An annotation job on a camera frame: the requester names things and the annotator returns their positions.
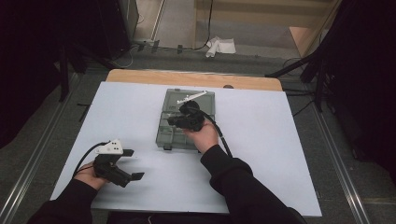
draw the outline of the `person's left hand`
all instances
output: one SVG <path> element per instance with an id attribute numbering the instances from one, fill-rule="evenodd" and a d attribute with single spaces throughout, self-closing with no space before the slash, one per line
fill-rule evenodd
<path id="1" fill-rule="evenodd" d="M 95 171 L 93 170 L 93 161 L 79 168 L 74 178 L 88 184 L 96 190 L 99 190 L 105 183 L 108 183 L 108 180 L 102 177 L 96 177 Z"/>

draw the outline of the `person's right hand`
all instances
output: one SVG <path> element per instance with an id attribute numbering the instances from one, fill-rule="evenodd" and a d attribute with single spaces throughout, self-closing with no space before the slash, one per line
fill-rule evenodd
<path id="1" fill-rule="evenodd" d="M 198 150 L 204 154 L 208 149 L 214 145 L 219 144 L 219 135 L 215 129 L 215 126 L 207 119 L 204 121 L 204 126 L 201 131 L 194 132 L 191 130 L 183 129 L 183 133 L 186 134 L 198 148 Z"/>
<path id="2" fill-rule="evenodd" d="M 74 178 L 86 183 L 96 190 L 99 190 L 105 183 L 109 182 L 102 177 L 96 176 L 95 171 L 93 170 L 93 161 L 79 168 Z"/>

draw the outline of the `white paper sheet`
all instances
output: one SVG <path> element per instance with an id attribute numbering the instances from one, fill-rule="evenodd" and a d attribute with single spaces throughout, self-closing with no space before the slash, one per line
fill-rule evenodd
<path id="1" fill-rule="evenodd" d="M 206 53 L 206 58 L 215 57 L 216 52 L 236 53 L 233 39 L 221 39 L 218 36 L 216 36 L 213 39 L 209 40 L 206 44 L 208 47 L 210 47 L 210 49 Z"/>
<path id="2" fill-rule="evenodd" d="M 228 213 L 222 196 L 193 150 L 164 151 L 155 144 L 167 89 L 213 91 L 216 121 L 235 157 L 287 206 L 303 216 L 321 216 L 289 104 L 281 91 L 246 91 L 103 82 L 51 196 L 58 197 L 83 154 L 93 145 L 119 138 L 132 158 L 118 166 L 145 172 L 125 189 L 104 186 L 92 208 L 154 212 Z M 94 153 L 85 160 L 92 161 Z"/>

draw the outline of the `black sleeve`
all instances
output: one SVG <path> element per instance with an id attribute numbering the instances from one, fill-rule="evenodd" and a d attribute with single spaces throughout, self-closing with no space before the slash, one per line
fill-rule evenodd
<path id="1" fill-rule="evenodd" d="M 235 223 L 302 223 L 243 161 L 230 158 L 219 145 L 210 148 L 201 163 L 212 175 L 210 185 L 224 196 Z"/>
<path id="2" fill-rule="evenodd" d="M 92 223 L 91 203 L 96 194 L 96 189 L 72 179 L 56 200 L 43 203 L 27 223 Z"/>

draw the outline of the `white paper on floor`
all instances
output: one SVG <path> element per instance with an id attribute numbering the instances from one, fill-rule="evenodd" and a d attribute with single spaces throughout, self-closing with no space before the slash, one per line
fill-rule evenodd
<path id="1" fill-rule="evenodd" d="M 219 53 L 236 53 L 233 39 L 221 39 L 218 36 L 209 40 L 207 46 L 210 47 L 206 53 L 206 58 L 215 57 L 216 52 Z"/>

